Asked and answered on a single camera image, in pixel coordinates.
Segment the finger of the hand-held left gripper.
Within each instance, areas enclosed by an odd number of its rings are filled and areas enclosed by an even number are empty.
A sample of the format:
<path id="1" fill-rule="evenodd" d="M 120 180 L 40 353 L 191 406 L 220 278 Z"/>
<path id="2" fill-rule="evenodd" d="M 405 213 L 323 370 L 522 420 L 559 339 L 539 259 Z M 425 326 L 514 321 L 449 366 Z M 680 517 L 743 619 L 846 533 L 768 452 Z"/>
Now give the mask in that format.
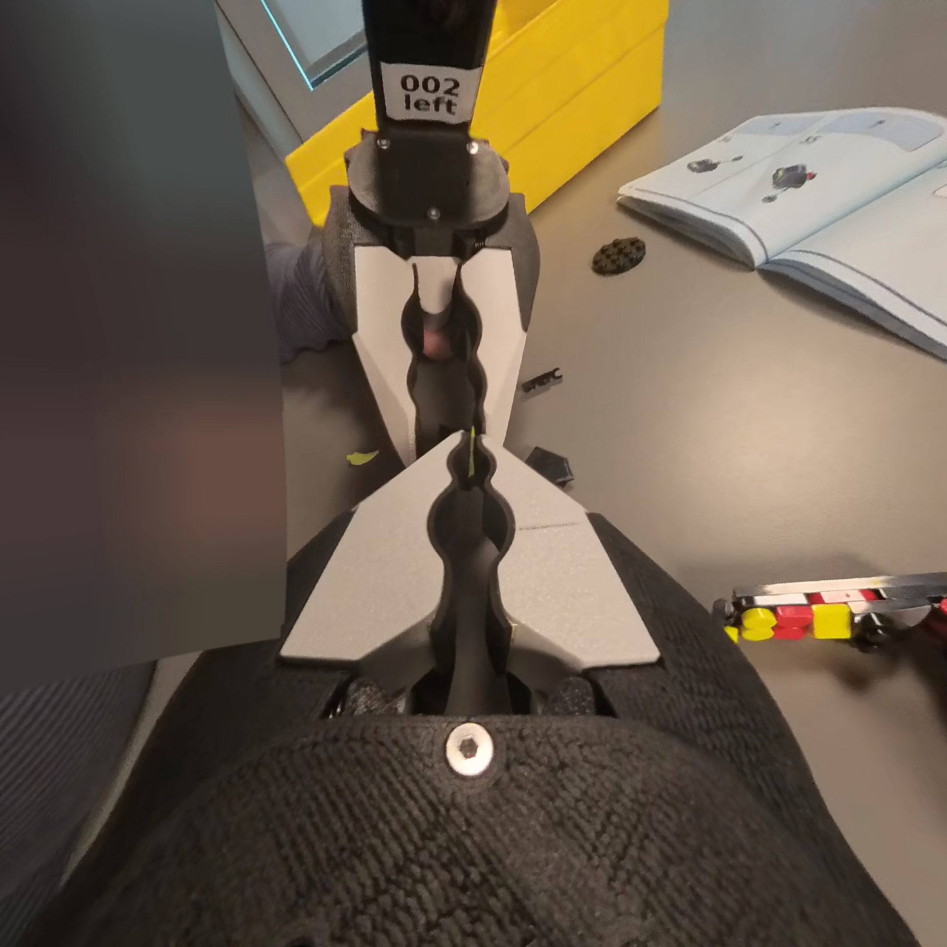
<path id="1" fill-rule="evenodd" d="M 408 386 L 414 355 L 402 318 L 416 289 L 410 263 L 384 246 L 354 249 L 357 328 L 353 343 L 394 450 L 404 466 L 418 456 L 417 408 Z"/>
<path id="2" fill-rule="evenodd" d="M 494 444 L 507 437 L 527 332 L 510 250 L 485 248 L 459 270 L 461 301 L 472 319 L 468 362 L 475 427 Z"/>

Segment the black round brick plate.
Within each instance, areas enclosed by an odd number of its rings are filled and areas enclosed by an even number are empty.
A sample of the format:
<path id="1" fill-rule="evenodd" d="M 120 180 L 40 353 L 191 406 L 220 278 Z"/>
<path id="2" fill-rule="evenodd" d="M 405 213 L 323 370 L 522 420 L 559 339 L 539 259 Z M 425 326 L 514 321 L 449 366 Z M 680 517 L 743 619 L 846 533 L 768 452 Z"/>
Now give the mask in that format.
<path id="1" fill-rule="evenodd" d="M 628 273 L 639 266 L 647 254 L 646 243 L 637 237 L 617 238 L 605 243 L 591 259 L 593 273 L 613 277 Z"/>

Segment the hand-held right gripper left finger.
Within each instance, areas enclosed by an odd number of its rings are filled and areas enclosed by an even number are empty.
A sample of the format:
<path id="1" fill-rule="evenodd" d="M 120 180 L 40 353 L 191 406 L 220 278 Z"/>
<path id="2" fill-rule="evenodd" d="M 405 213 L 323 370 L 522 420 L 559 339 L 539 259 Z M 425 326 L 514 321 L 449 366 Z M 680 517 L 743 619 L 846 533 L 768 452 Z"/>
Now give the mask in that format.
<path id="1" fill-rule="evenodd" d="M 446 438 L 354 509 L 282 662 L 351 671 L 416 712 L 456 709 L 474 628 L 473 446 Z"/>

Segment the person's left hand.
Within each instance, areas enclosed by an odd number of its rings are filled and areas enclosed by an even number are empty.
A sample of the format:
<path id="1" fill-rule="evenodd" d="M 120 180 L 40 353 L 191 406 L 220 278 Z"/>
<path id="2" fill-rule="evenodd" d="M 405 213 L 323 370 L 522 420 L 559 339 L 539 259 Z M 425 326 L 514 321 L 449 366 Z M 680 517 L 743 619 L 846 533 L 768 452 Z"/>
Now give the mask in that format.
<path id="1" fill-rule="evenodd" d="M 451 304 L 437 313 L 421 310 L 421 356 L 425 360 L 443 363 L 456 357 L 452 310 Z"/>

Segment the person's grey sweater torso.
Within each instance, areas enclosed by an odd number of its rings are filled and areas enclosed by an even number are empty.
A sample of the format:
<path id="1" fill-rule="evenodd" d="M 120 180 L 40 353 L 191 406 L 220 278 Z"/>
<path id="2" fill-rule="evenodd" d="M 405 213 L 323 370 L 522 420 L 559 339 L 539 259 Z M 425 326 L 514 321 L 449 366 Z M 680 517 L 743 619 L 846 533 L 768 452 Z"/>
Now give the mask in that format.
<path id="1" fill-rule="evenodd" d="M 1 944 L 56 894 L 133 735 L 155 662 L 1 698 Z"/>

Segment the open pale blue instruction booklet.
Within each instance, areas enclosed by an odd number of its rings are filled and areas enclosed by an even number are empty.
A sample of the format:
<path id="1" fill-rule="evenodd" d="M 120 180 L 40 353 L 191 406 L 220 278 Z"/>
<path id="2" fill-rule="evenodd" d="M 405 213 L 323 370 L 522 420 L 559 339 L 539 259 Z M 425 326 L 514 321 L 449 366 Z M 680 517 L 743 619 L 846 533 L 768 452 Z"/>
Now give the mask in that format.
<path id="1" fill-rule="evenodd" d="M 946 119 L 877 107 L 752 117 L 625 183 L 623 206 L 946 357 Z"/>

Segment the glass window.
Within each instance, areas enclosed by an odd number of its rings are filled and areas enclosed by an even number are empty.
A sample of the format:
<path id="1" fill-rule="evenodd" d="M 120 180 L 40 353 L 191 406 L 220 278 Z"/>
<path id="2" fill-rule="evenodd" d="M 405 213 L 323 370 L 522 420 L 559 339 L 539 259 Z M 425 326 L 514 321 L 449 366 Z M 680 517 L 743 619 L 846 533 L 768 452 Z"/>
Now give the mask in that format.
<path id="1" fill-rule="evenodd" d="M 259 4 L 311 91 L 366 54 L 361 1 Z"/>

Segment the person's left forearm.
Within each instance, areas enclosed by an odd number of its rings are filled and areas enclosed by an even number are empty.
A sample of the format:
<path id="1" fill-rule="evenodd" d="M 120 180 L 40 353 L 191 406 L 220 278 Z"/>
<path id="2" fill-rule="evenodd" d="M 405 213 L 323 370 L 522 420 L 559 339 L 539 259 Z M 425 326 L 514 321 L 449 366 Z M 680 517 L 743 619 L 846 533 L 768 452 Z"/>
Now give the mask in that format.
<path id="1" fill-rule="evenodd" d="M 267 243 L 264 255 L 280 364 L 348 343 L 351 331 L 328 276 L 321 231 L 314 229 L 303 245 Z"/>

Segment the white slope brick piece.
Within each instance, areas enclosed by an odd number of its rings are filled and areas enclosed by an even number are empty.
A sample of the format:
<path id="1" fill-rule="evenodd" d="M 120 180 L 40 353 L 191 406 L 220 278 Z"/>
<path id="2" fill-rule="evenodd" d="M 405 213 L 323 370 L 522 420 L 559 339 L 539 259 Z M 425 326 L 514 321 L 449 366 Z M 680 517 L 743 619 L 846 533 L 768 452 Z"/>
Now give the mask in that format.
<path id="1" fill-rule="evenodd" d="M 568 458 L 546 448 L 534 447 L 527 455 L 525 463 L 527 467 L 561 489 L 574 481 Z"/>

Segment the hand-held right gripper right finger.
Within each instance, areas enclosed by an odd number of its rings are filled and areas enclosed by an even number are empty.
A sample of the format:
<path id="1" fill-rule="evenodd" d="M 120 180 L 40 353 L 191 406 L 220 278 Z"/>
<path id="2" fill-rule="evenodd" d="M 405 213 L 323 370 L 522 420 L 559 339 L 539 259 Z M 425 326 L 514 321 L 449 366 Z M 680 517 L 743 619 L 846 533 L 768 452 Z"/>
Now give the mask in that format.
<path id="1" fill-rule="evenodd" d="M 491 665 L 539 710 L 586 671 L 650 667 L 660 651 L 591 515 L 493 438 L 473 448 L 491 565 Z"/>

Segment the yellow plastic bin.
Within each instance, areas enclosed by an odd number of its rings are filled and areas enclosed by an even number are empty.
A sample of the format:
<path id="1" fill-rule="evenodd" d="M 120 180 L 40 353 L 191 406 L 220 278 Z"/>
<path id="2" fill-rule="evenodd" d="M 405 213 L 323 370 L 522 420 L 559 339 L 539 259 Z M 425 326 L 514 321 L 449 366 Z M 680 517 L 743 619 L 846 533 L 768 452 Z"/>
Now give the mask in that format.
<path id="1" fill-rule="evenodd" d="M 664 1 L 496 2 L 470 134 L 527 211 L 660 105 L 668 19 Z M 372 91 L 286 159 L 314 223 L 348 183 L 347 150 L 377 128 Z"/>

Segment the red black yellow brick model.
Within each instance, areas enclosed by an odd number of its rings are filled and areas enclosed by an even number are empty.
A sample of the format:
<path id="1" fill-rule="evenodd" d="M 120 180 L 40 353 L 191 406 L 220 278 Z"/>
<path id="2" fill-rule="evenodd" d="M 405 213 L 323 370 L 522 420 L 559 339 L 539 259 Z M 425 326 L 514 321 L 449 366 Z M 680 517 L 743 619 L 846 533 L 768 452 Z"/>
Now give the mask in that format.
<path id="1" fill-rule="evenodd" d="M 869 653 L 920 636 L 944 652 L 946 573 L 745 586 L 711 614 L 734 642 L 811 638 Z"/>

